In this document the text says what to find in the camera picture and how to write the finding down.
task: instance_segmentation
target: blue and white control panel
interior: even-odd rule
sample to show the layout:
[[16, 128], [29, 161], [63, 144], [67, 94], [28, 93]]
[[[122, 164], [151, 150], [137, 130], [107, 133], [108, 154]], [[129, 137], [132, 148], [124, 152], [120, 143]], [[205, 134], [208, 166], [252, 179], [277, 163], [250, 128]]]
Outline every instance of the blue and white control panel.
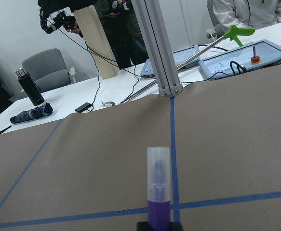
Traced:
[[[254, 55], [253, 46], [255, 46], [256, 55], [260, 57], [260, 62], [252, 63], [251, 57]], [[221, 77], [232, 76], [233, 71], [230, 62], [235, 61], [244, 66], [247, 71], [260, 69], [266, 65], [275, 64], [281, 60], [281, 47], [266, 39], [254, 44], [245, 45], [231, 51], [227, 51], [199, 61], [199, 66], [207, 78], [218, 79]], [[239, 73], [237, 66], [232, 64], [236, 74]]]
[[[199, 51], [198, 45], [194, 45], [190, 48], [173, 52], [175, 65], [177, 66], [177, 65], [183, 63], [185, 60], [187, 60], [189, 57], [193, 56], [198, 51]], [[198, 61], [199, 61], [199, 57], [196, 59], [193, 59], [192, 61], [190, 61], [189, 63], [187, 63], [185, 65], [185, 68], [190, 68], [190, 67], [196, 66], [198, 64]], [[152, 68], [150, 59], [146, 60], [146, 63], [144, 65], [140, 75], [144, 78], [153, 78], [154, 77], [153, 68]]]

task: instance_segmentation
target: person in white hoodie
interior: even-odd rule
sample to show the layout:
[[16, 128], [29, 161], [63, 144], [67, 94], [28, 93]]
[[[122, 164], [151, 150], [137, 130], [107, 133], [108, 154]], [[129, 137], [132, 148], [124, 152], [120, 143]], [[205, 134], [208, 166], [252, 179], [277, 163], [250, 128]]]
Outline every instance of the person in white hoodie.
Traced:
[[281, 0], [214, 0], [213, 11], [224, 32], [231, 25], [259, 29], [281, 23]]

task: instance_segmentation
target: white wall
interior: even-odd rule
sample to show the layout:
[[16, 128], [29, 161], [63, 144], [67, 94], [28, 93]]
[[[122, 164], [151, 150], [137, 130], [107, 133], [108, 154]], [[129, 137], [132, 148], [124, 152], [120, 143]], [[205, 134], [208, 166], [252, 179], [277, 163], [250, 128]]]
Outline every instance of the white wall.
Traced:
[[[213, 26], [205, 0], [160, 0], [160, 4], [173, 51], [210, 42], [205, 29]], [[61, 30], [85, 47], [84, 39]], [[0, 76], [11, 95], [21, 90], [14, 72], [22, 61], [54, 47], [62, 52], [68, 69], [76, 68], [77, 81], [97, 76], [87, 51], [60, 31], [48, 35], [41, 29], [37, 0], [0, 0]]]

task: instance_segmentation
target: purple marker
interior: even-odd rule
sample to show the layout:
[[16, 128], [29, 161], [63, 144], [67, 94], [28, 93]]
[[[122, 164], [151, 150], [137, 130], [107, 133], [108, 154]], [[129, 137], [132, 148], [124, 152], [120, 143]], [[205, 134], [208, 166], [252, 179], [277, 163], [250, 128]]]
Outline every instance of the purple marker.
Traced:
[[153, 231], [169, 231], [170, 156], [167, 147], [148, 147], [148, 223]]

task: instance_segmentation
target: thermos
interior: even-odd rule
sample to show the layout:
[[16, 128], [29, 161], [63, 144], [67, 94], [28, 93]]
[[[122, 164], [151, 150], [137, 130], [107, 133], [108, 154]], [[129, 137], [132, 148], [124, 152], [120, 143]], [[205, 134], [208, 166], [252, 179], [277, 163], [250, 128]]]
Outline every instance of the thermos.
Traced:
[[23, 68], [15, 71], [15, 73], [18, 77], [18, 82], [23, 87], [25, 93], [34, 106], [37, 106], [45, 101], [29, 73], [26, 73]]

